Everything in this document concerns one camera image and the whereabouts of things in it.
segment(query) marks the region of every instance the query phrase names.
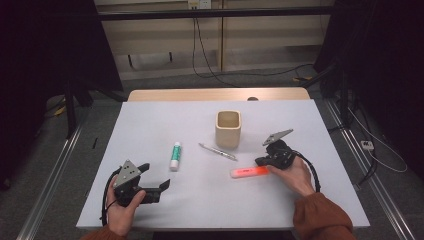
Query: beige cup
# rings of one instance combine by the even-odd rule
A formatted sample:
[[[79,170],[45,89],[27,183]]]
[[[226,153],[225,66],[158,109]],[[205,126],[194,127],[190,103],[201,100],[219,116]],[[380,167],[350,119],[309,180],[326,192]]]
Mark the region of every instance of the beige cup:
[[[234,149],[240,142],[241,114],[239,111],[220,111],[216,115],[215,141],[222,148]]]

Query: wire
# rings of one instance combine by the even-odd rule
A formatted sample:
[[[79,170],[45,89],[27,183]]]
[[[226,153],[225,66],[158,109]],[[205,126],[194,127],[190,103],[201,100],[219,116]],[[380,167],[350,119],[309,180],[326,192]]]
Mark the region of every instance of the wire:
[[[387,144],[385,144],[383,141],[381,141],[379,138],[377,138],[376,136],[374,136],[372,133],[370,133],[365,127],[364,125],[362,125],[362,123],[358,120],[358,118],[356,117],[356,115],[352,112],[352,110],[350,110],[350,108],[348,108],[348,110],[350,111],[350,113],[352,114],[352,116],[356,119],[356,121],[358,122],[358,124],[371,136],[373,137],[375,140],[379,141],[381,144],[383,144],[383,146],[385,146],[386,148],[388,148],[390,151],[392,151],[394,154],[396,154],[396,156],[398,156],[403,163],[405,163],[405,170],[403,170],[402,172],[405,172],[408,169],[408,165],[406,164],[405,160],[395,151],[393,150],[391,147],[389,147]]]
[[[343,129],[346,129],[346,128],[349,129],[350,127],[342,124],[342,125],[339,125],[337,127],[328,128],[327,131],[328,131],[328,134],[332,134],[336,130],[343,130]]]
[[[118,174],[121,171],[121,167],[119,167],[117,170],[115,170],[109,177],[109,179],[107,180],[106,186],[105,186],[105,190],[103,192],[103,201],[102,201],[102,216],[100,217],[100,220],[102,220],[102,225],[105,226],[107,224],[107,210],[109,209],[109,207],[112,205],[110,204],[107,208],[105,208],[106,206],[106,196],[107,196],[107,192],[109,190],[109,184],[112,181],[113,177]]]
[[[286,74],[286,73],[289,73],[289,72],[292,72],[292,71],[295,71],[295,72],[296,72],[296,74],[297,74],[297,75],[299,75],[299,74],[297,73],[297,70],[298,70],[299,68],[306,67],[306,66],[312,66],[312,65],[313,65],[312,63],[301,64],[301,65],[296,66],[296,67],[294,67],[294,68],[292,68],[292,69],[285,70],[285,71],[282,71],[282,72],[276,72],[276,73],[219,73],[219,74],[214,73],[214,72],[212,71],[212,69],[211,69],[211,67],[210,67],[210,65],[209,65],[209,61],[208,61],[208,59],[207,59],[207,57],[206,57],[205,48],[204,48],[204,46],[203,46],[203,40],[202,40],[202,36],[201,36],[201,33],[200,33],[199,22],[198,22],[197,18],[193,19],[193,21],[194,21],[194,38],[193,38],[193,39],[194,39],[194,42],[193,42],[193,53],[192,53],[192,66],[193,66],[194,73],[195,73],[197,76],[201,77],[201,78],[217,78],[217,77],[219,77],[219,76],[240,76],[240,75],[242,75],[242,76],[263,76],[263,77],[268,77],[268,76],[275,76],[275,75]],[[197,23],[197,31],[198,31],[198,35],[199,35],[199,40],[200,40],[200,43],[201,43],[201,46],[202,46],[203,56],[204,56],[204,58],[205,58],[205,60],[206,60],[206,64],[208,65],[209,71],[210,71],[210,73],[211,73],[212,75],[207,75],[207,76],[205,76],[205,75],[201,75],[201,74],[199,74],[199,73],[196,71],[196,68],[195,68],[195,66],[194,66],[194,52],[195,52],[195,50],[196,50],[196,23]],[[229,84],[229,83],[225,83],[225,82],[223,82],[223,81],[222,81],[222,80],[220,80],[220,79],[218,79],[218,81],[219,81],[219,82],[221,82],[221,83],[227,84],[227,85],[231,85],[231,84]]]
[[[109,208],[110,208],[110,207],[112,207],[112,205],[113,205],[114,203],[116,203],[116,201],[118,201],[118,199],[115,199],[115,201],[113,201],[111,204],[109,204],[109,206],[107,206],[107,208],[106,208],[106,212],[107,212],[107,210],[109,210]]]
[[[299,156],[300,158],[302,158],[309,166],[309,169],[311,169],[312,172],[312,176],[314,177],[314,181],[315,181],[315,191],[316,192],[320,192],[321,191],[321,185],[319,184],[319,179],[318,179],[318,174],[317,171],[315,170],[314,165],[308,160],[306,159],[300,152],[293,150],[293,152]]]
[[[403,170],[397,170],[397,169],[394,169],[394,168],[392,168],[392,167],[390,167],[390,166],[386,165],[385,163],[381,162],[380,160],[378,160],[376,157],[374,157],[374,156],[371,154],[371,151],[370,151],[369,149],[368,149],[368,153],[370,154],[370,156],[371,156],[374,160],[376,160],[376,161],[377,161],[377,162],[379,162],[381,165],[385,166],[386,168],[388,168],[388,169],[390,169],[390,170],[392,170],[392,171],[399,172],[399,173],[403,173],[403,172],[406,172],[406,170],[408,170],[408,165],[406,165],[406,164],[405,164],[405,169],[403,169]]]
[[[367,119],[367,116],[365,115],[365,113],[364,113],[364,111],[362,110],[362,108],[359,106],[359,104],[357,104],[357,109],[359,109],[359,111],[361,111],[361,113],[362,113],[362,116],[363,116],[363,118],[364,118],[364,120],[365,120],[365,124],[366,124],[366,126],[367,126],[367,129],[368,129],[368,131],[369,132],[371,132],[371,128],[370,128],[370,125],[369,125],[369,123],[368,123],[368,119]],[[361,128],[361,132],[362,132],[362,134],[364,135],[364,137],[365,137],[365,139],[368,141],[368,137],[367,137],[367,135],[364,133],[364,131],[363,131],[363,128]],[[372,142],[372,144],[375,146],[375,143],[374,143],[374,139],[371,137],[371,142]],[[375,158],[377,158],[377,152],[376,152],[376,150],[374,149],[374,152],[373,152],[373,156],[375,157]],[[370,167],[368,168],[368,170],[367,170],[367,173],[365,174],[365,176],[362,178],[362,180],[360,180],[359,182],[358,182],[358,184],[357,184],[357,186],[358,187],[360,187],[365,181],[367,181],[368,179],[370,179],[375,173],[376,173],[376,171],[377,171],[377,167],[378,167],[378,162],[377,161],[375,161],[374,160],[374,158],[372,158],[371,159],[371,164],[370,164]]]
[[[193,41],[193,42],[194,42],[194,44],[193,44],[193,57],[192,57],[192,64],[193,64],[193,69],[194,69],[194,72],[196,73],[196,75],[200,76],[200,75],[196,72],[195,67],[194,67],[194,52],[196,51],[196,24],[197,24],[197,33],[198,33],[198,35],[199,35],[200,44],[202,45],[203,56],[205,57],[206,64],[208,65],[208,68],[209,68],[210,73],[213,75],[213,77],[215,77],[215,79],[216,79],[216,80],[218,80],[218,82],[223,83],[223,84],[226,84],[226,85],[229,85],[229,86],[232,86],[232,87],[239,88],[239,86],[236,86],[236,85],[234,85],[234,84],[226,83],[226,82],[222,81],[221,79],[219,79],[219,78],[218,78],[218,76],[216,76],[216,75],[214,74],[214,72],[213,72],[213,71],[212,71],[212,69],[211,69],[211,66],[209,65],[208,58],[206,57],[205,48],[204,48],[204,46],[203,46],[203,41],[202,41],[202,36],[201,36],[201,34],[200,34],[199,20],[198,20],[197,18],[193,18],[193,23],[194,23],[194,41]]]
[[[322,7],[322,0],[319,0],[319,6]],[[321,25],[322,37],[325,38],[324,27],[322,26],[322,14],[319,15],[319,24]]]

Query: table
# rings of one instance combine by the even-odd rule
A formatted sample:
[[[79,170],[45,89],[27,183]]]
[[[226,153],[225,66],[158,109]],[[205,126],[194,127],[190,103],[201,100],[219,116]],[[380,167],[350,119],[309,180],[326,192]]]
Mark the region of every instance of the table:
[[[244,101],[252,96],[260,101]],[[202,141],[213,146],[215,114],[221,109],[236,109],[242,113],[240,145],[231,152],[239,158],[238,162],[197,145]],[[106,180],[118,165],[130,159],[137,166],[150,163],[150,170],[141,176],[142,187],[157,187],[171,179],[171,186],[162,194],[160,203],[138,208],[133,224],[136,229],[290,229],[293,227],[293,201],[298,196],[280,179],[274,175],[243,179],[229,176],[231,169],[254,166],[253,160],[265,155],[261,143],[266,137],[288,128],[293,128],[294,132],[284,140],[313,162],[322,192],[348,213],[355,227],[369,226],[346,170],[307,92],[297,88],[251,88],[132,92],[129,102],[122,106],[77,227],[93,229],[101,226],[98,209]],[[183,151],[179,171],[171,172],[168,166],[176,141],[182,142]]]

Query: human hand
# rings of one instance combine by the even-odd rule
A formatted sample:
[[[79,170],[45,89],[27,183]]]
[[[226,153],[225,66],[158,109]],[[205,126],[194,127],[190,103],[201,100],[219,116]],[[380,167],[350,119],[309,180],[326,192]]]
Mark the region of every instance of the human hand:
[[[144,196],[146,196],[146,191],[139,191],[127,207],[122,207],[116,202],[115,193],[113,191],[113,184],[116,178],[117,176],[110,181],[107,191],[106,206],[112,204],[107,211],[108,226],[110,231],[118,236],[125,237],[131,230],[135,210],[140,205],[141,201],[143,201]]]
[[[268,165],[267,168],[270,172],[279,176],[287,187],[303,197],[315,193],[311,183],[309,168],[299,156],[296,156],[293,164],[285,170],[278,169],[271,165]]]

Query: brown sleeve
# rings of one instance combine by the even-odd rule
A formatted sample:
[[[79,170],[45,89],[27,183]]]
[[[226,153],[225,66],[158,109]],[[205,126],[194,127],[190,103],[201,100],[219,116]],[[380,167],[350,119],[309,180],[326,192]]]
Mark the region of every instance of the brown sleeve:
[[[125,237],[116,235],[114,232],[109,230],[106,225],[103,228],[92,231],[87,235],[83,236],[80,240],[125,240]]]
[[[299,199],[295,206],[293,224],[301,239],[355,239],[349,216],[322,193]]]

